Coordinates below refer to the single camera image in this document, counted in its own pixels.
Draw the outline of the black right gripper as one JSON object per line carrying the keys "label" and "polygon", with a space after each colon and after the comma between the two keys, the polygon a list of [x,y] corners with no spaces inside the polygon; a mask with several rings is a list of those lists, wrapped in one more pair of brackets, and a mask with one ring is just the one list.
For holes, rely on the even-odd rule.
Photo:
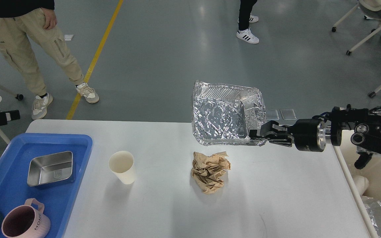
{"label": "black right gripper", "polygon": [[269,121],[259,129],[250,130],[250,139],[267,139],[270,143],[285,147],[295,147],[299,151],[322,152],[325,142],[321,141],[320,130],[324,128],[321,119],[299,119],[292,126],[280,125],[277,121]]}

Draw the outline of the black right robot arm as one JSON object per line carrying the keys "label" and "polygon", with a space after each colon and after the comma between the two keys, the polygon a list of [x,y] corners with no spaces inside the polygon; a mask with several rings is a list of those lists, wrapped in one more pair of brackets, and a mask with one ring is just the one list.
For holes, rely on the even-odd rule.
{"label": "black right robot arm", "polygon": [[287,147],[295,145],[300,151],[322,152],[327,143],[341,145],[343,130],[354,131],[351,143],[358,147],[357,169],[363,169],[373,154],[381,155],[381,107],[355,109],[348,104],[311,119],[299,119],[292,126],[269,121],[251,130],[249,136]]}

